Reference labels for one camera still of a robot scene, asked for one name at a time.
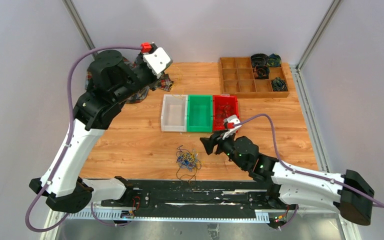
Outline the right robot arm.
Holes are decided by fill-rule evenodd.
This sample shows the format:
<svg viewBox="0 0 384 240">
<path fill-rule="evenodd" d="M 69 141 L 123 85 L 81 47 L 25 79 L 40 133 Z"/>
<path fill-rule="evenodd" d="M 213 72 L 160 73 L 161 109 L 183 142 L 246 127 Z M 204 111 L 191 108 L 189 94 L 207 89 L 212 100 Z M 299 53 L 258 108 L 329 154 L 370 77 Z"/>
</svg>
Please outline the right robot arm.
<svg viewBox="0 0 384 240">
<path fill-rule="evenodd" d="M 259 152 L 246 136 L 223 138 L 221 132 L 200 138 L 208 155 L 225 154 L 256 182 L 269 185 L 266 203 L 274 209 L 281 205 L 304 205 L 339 213 L 361 226 L 371 224 L 375 191 L 356 171 L 344 174 L 315 171 L 281 162 Z"/>
</svg>

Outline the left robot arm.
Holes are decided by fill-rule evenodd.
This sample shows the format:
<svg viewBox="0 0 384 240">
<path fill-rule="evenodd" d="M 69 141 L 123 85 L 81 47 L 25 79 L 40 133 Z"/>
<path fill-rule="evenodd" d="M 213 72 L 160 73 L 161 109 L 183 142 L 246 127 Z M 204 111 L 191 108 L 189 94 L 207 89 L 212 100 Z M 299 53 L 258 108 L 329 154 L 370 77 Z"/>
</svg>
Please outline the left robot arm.
<svg viewBox="0 0 384 240">
<path fill-rule="evenodd" d="M 91 203 L 115 200 L 129 206 L 133 193 L 121 177 L 83 179 L 79 176 L 92 148 L 122 111 L 128 98 L 154 88 L 172 59 L 161 47 L 141 50 L 136 65 L 125 62 L 117 49 L 102 49 L 88 67 L 88 88 L 77 100 L 69 101 L 69 127 L 50 168 L 29 187 L 45 197 L 53 211 L 74 214 Z"/>
</svg>

